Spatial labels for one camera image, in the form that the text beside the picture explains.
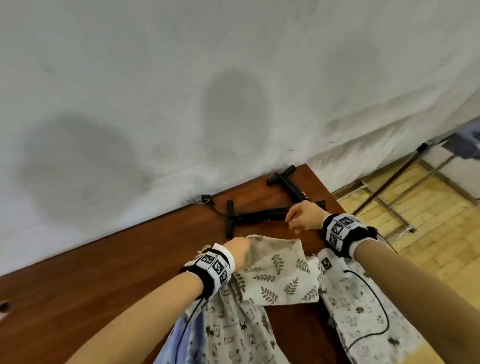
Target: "person's left hand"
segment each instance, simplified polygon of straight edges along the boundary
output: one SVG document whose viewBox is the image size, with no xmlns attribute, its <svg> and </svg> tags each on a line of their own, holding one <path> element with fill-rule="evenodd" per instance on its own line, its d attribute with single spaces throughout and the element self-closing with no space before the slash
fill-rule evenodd
<svg viewBox="0 0 480 364">
<path fill-rule="evenodd" d="M 245 264 L 245 256 L 248 252 L 252 241 L 247 238 L 233 238 L 229 242 L 223 244 L 233 255 L 235 260 L 235 271 L 240 270 Z"/>
</svg>

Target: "wooden table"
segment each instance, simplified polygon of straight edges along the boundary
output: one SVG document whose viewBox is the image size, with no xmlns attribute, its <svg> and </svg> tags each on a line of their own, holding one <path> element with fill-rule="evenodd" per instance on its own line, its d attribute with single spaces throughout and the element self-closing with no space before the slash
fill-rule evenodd
<svg viewBox="0 0 480 364">
<path fill-rule="evenodd" d="M 326 200 L 329 212 L 343 212 L 307 165 L 291 178 L 311 200 Z M 237 212 L 292 205 L 279 185 L 265 181 L 259 177 L 220 193 L 216 206 L 225 211 L 228 199 Z M 225 225 L 208 206 L 191 205 L 1 277 L 0 300 L 8 299 L 11 310 L 0 322 L 0 362 L 65 362 L 115 316 L 175 276 L 204 245 L 224 243 Z M 294 237 L 283 222 L 238 225 L 234 234 Z M 324 247 L 314 231 L 300 239 L 306 255 Z M 349 363 L 334 330 L 320 324 L 318 305 L 267 307 L 279 346 L 293 364 Z"/>
</svg>

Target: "yellow parquet floor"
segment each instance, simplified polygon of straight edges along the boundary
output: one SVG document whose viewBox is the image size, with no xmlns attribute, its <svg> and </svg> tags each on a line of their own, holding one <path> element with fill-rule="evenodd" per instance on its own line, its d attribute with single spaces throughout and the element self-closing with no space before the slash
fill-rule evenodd
<svg viewBox="0 0 480 364">
<path fill-rule="evenodd" d="M 368 181 L 368 185 L 375 190 L 393 172 L 377 176 Z M 426 174 L 420 165 L 413 165 L 381 197 L 387 202 L 392 201 Z M 366 190 L 361 190 L 339 202 L 345 211 L 351 213 L 368 196 Z M 397 202 L 395 209 L 418 229 L 416 233 L 407 232 L 391 242 L 399 254 L 445 282 L 480 309 L 480 208 L 440 179 L 431 177 Z M 375 201 L 357 217 L 376 227 L 383 236 L 403 226 Z M 405 363 L 437 364 L 443 361 L 426 346 Z"/>
</svg>

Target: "wristband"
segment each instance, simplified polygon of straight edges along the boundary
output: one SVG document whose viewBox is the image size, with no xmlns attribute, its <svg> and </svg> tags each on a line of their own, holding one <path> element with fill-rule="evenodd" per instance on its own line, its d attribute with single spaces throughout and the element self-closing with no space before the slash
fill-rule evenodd
<svg viewBox="0 0 480 364">
<path fill-rule="evenodd" d="M 180 273 L 189 272 L 196 275 L 204 285 L 203 292 L 197 299 L 207 299 L 230 280 L 234 270 L 235 260 L 231 252 L 224 246 L 215 244 L 187 262 L 180 269 Z"/>
<path fill-rule="evenodd" d="M 339 256 L 353 259 L 355 248 L 366 239 L 377 239 L 378 231 L 365 226 L 347 214 L 332 214 L 325 218 L 321 236 Z"/>
</svg>

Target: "human arm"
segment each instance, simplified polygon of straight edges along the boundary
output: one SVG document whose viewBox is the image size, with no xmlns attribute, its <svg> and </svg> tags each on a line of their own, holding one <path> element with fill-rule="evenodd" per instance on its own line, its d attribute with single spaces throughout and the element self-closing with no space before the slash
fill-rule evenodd
<svg viewBox="0 0 480 364">
<path fill-rule="evenodd" d="M 286 221 L 296 233 L 321 229 L 330 214 L 304 201 Z M 480 313 L 456 292 L 376 240 L 353 258 L 447 363 L 480 363 Z"/>
<path fill-rule="evenodd" d="M 241 268 L 250 240 L 235 238 L 224 244 Z M 162 284 L 96 333 L 67 364 L 142 363 L 173 324 L 202 293 L 202 281 L 183 272 Z"/>
</svg>

